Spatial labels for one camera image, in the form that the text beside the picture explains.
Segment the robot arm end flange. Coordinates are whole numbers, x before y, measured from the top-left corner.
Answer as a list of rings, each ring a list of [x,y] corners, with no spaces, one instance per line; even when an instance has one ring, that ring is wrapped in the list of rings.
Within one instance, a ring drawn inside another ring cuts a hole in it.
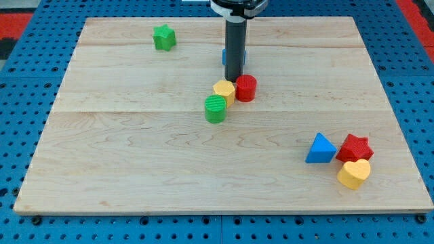
[[[211,0],[210,7],[226,21],[241,23],[263,12],[269,0]]]

